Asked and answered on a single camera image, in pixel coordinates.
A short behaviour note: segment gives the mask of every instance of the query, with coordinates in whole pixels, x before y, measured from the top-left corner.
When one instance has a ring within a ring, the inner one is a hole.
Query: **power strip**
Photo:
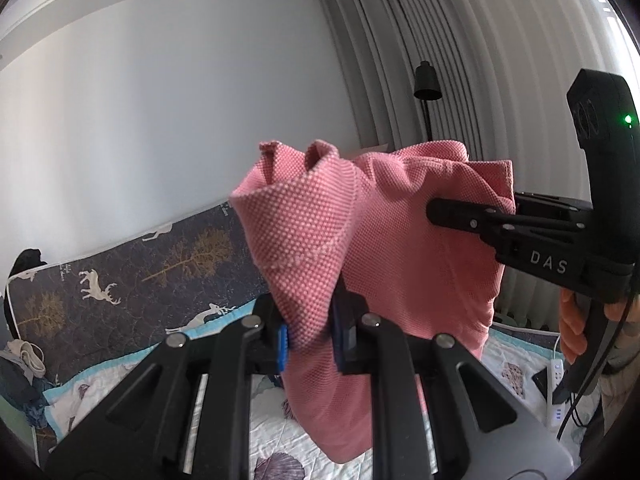
[[[562,359],[551,359],[546,367],[546,426],[554,430],[564,419],[564,404],[553,404],[554,391],[564,376]]]

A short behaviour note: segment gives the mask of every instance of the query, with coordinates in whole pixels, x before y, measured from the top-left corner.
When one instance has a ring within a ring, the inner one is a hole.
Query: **human hand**
[[[611,321],[620,321],[625,311],[626,301],[608,304],[604,307],[605,316]],[[626,318],[627,322],[640,322],[640,300],[636,298]],[[560,348],[564,357],[573,364],[579,355],[587,349],[587,339],[584,336],[585,319],[575,303],[575,293],[565,288],[560,289]],[[616,346],[624,348],[635,341],[638,335],[620,333]]]

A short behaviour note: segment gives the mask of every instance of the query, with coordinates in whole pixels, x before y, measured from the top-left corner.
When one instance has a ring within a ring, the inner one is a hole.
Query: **bed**
[[[100,253],[12,276],[7,291],[14,331],[43,349],[56,386],[44,393],[48,425],[36,432],[42,466],[153,345],[177,330],[192,337],[218,332],[250,313],[267,286],[238,217],[223,203]],[[551,358],[555,336],[496,326],[482,362],[544,421],[545,400],[531,376]],[[597,391],[583,399],[582,420],[598,401]],[[430,435],[428,417],[424,423]],[[563,437],[576,461],[583,433],[571,423]],[[256,480],[371,476],[370,451],[347,464],[331,462],[293,419],[284,390],[266,377],[253,381],[250,455]],[[435,468],[433,449],[431,459]]]

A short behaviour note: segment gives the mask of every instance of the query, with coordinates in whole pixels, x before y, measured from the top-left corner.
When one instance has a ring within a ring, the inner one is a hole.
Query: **metal screw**
[[[165,340],[165,343],[169,345],[171,348],[180,348],[187,342],[187,336],[185,336],[182,332],[177,332],[175,334],[169,335]]]
[[[367,312],[361,318],[362,324],[366,326],[380,326],[380,316]]]
[[[260,328],[262,324],[262,320],[260,316],[256,316],[255,314],[250,314],[249,316],[244,316],[242,318],[242,326],[245,328]]]
[[[440,348],[453,348],[453,345],[456,344],[456,340],[453,339],[453,336],[449,334],[438,334],[436,336],[436,345]]]

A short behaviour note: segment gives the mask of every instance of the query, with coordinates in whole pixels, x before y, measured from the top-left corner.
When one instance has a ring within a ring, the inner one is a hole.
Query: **pink towel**
[[[289,325],[292,412],[331,460],[347,462],[371,447],[370,389],[334,364],[328,306],[339,273],[405,332],[447,332],[480,357],[503,266],[477,235],[433,226],[425,208],[439,196],[513,213],[511,163],[469,162],[452,140],[355,160],[322,140],[306,154],[275,141],[260,151],[230,200]]]

